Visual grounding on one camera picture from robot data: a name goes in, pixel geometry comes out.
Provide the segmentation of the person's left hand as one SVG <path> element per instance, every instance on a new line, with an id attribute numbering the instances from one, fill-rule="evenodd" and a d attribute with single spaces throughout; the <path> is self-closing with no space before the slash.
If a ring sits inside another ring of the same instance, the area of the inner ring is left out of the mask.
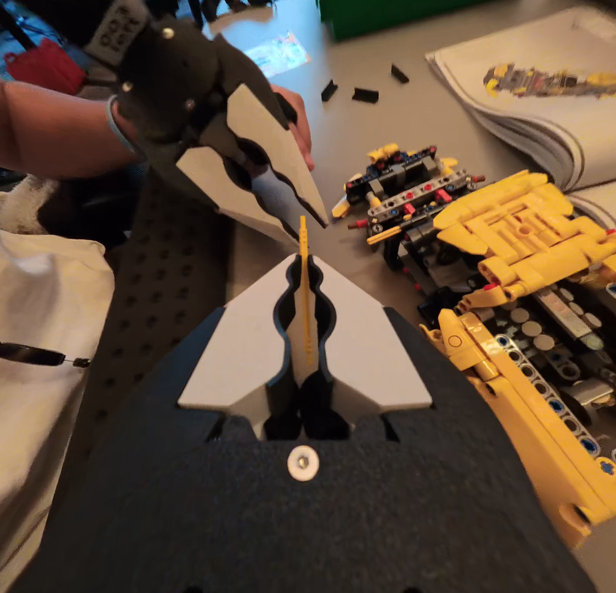
<path id="1" fill-rule="evenodd" d="M 295 138 L 296 144 L 304 158 L 305 164 L 310 172 L 314 171 L 315 164 L 312 158 L 312 136 L 309 120 L 305 110 L 305 103 L 302 96 L 285 87 L 270 84 L 273 92 L 280 94 L 290 106 L 296 111 L 296 122 L 289 123 L 289 129 Z"/>

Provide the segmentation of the yellow axle with black connector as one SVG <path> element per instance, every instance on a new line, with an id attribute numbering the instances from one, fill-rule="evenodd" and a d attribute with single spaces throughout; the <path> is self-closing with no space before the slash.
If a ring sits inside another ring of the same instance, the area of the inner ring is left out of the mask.
<path id="1" fill-rule="evenodd" d="M 305 363 L 308 367 L 313 364 L 313 339 L 311 316 L 311 288 L 309 281 L 309 243 L 307 223 L 304 215 L 299 218 L 299 256 L 301 258 L 301 280 L 299 296 L 301 300 L 301 323 L 303 330 L 303 346 Z"/>

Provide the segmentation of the red office chair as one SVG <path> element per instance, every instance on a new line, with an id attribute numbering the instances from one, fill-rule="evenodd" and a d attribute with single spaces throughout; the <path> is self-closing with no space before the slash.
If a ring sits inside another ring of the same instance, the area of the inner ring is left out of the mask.
<path id="1" fill-rule="evenodd" d="M 45 37 L 34 48 L 3 56 L 13 80 L 71 96 L 86 84 L 87 75 L 60 45 Z"/>

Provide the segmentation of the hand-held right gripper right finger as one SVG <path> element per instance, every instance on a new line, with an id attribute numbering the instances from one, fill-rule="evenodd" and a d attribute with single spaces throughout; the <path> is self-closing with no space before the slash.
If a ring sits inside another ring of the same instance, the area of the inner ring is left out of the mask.
<path id="1" fill-rule="evenodd" d="M 322 259 L 310 255 L 307 263 L 328 407 L 349 425 L 430 407 L 432 397 L 386 307 Z"/>

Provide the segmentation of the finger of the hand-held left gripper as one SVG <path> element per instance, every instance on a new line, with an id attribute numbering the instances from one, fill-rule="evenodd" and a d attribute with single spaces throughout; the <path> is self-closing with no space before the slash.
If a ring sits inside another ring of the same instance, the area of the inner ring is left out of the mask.
<path id="1" fill-rule="evenodd" d="M 234 170 L 210 147 L 187 150 L 176 163 L 217 208 L 218 212 L 278 242 L 299 245 L 299 237 L 280 218 L 270 214 L 252 188 L 239 183 Z"/>
<path id="2" fill-rule="evenodd" d="M 297 201 L 321 227 L 328 227 L 319 189 L 294 135 L 245 84 L 240 84 L 227 100 L 227 126 L 239 141 L 265 156 L 277 179 L 289 185 Z"/>

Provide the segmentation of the blue wristband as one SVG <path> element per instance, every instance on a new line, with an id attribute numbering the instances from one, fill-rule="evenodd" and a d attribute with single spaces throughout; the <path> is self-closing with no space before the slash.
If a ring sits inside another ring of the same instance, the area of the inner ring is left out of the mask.
<path id="1" fill-rule="evenodd" d="M 115 114 L 114 107 L 117 102 L 117 96 L 112 94 L 107 101 L 105 102 L 105 116 L 108 123 L 108 126 L 113 133 L 113 135 L 118 139 L 118 141 L 132 154 L 137 155 L 139 151 L 137 147 L 133 144 L 133 142 L 127 137 L 124 131 L 118 125 Z"/>

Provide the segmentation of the instruction booklet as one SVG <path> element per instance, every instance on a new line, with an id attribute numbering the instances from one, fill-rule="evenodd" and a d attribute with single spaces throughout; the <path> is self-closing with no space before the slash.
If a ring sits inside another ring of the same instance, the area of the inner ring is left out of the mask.
<path id="1" fill-rule="evenodd" d="M 578 6 L 426 61 L 486 130 L 615 228 L 615 14 Z"/>

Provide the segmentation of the yellow sticker sheet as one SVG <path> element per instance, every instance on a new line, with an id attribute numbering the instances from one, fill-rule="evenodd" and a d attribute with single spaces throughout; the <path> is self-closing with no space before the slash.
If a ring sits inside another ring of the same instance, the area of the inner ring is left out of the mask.
<path id="1" fill-rule="evenodd" d="M 306 49 L 290 31 L 243 52 L 268 80 L 311 62 Z"/>

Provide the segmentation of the white fleece cloth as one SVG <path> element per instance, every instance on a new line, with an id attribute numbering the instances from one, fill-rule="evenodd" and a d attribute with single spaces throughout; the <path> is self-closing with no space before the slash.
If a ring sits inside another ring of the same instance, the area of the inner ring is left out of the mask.
<path id="1" fill-rule="evenodd" d="M 1 230 L 19 235 L 48 235 L 39 211 L 60 188 L 60 182 L 27 174 L 9 191 L 1 191 Z"/>

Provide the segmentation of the yellow toy brick car model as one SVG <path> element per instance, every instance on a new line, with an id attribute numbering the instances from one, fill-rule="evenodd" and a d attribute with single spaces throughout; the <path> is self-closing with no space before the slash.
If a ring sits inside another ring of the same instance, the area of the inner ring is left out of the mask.
<path id="1" fill-rule="evenodd" d="M 496 182 L 435 146 L 368 154 L 333 207 L 415 280 L 427 339 L 507 431 L 544 511 L 578 548 L 615 518 L 615 229 L 547 175 Z"/>

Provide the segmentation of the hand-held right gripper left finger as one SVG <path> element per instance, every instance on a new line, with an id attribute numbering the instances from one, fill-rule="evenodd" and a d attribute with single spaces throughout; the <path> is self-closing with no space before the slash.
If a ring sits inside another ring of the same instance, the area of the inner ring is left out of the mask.
<path id="1" fill-rule="evenodd" d="M 296 316 L 301 257 L 290 255 L 222 309 L 179 407 L 246 418 L 283 417 L 297 382 L 288 329 Z"/>

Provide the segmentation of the person's white shirt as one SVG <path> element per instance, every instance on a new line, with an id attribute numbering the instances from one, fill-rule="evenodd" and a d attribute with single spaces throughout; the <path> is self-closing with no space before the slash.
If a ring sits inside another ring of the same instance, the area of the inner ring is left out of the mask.
<path id="1" fill-rule="evenodd" d="M 1 344 L 65 356 L 1 359 L 1 592 L 35 555 L 114 292 L 104 247 L 1 231 Z"/>

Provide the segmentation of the person's left forearm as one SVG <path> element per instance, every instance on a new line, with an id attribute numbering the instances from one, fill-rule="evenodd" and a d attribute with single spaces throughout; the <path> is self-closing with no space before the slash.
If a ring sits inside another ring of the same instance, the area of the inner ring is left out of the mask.
<path id="1" fill-rule="evenodd" d="M 1 167 L 44 179 L 92 178 L 145 160 L 134 125 L 114 107 L 116 121 L 137 147 L 111 132 L 105 102 L 20 82 L 1 82 Z"/>

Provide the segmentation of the grey desk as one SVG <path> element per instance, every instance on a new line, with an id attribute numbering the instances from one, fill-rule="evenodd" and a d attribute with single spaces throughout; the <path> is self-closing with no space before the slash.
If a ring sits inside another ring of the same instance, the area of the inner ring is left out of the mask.
<path id="1" fill-rule="evenodd" d="M 333 42 L 320 23 L 314 0 L 278 0 L 273 11 L 257 9 L 222 19 L 212 31 L 238 49 L 249 50 L 287 32 L 294 34 L 311 62 L 274 77 L 273 82 L 299 93 L 312 133 L 313 178 L 323 203 L 331 208 L 343 195 L 343 183 L 366 167 L 366 154 L 396 142 L 405 150 L 435 144 L 442 156 L 455 157 L 474 174 L 499 180 L 535 168 L 526 156 L 489 134 L 466 112 L 435 76 L 424 55 L 495 31 L 578 5 L 578 0 L 501 0 L 411 23 L 355 40 Z M 400 84 L 390 75 L 396 64 L 410 78 Z M 321 90 L 338 85 L 326 102 Z M 377 90 L 377 104 L 352 100 L 355 87 Z M 331 221 L 327 229 L 307 218 L 311 250 L 386 306 L 414 325 L 423 297 L 404 273 L 395 273 L 379 251 L 368 248 L 364 234 Z M 290 247 L 251 229 L 235 227 L 227 299 L 263 276 Z M 578 561 L 599 592 L 615 592 L 615 522 L 595 529 L 577 551 Z"/>

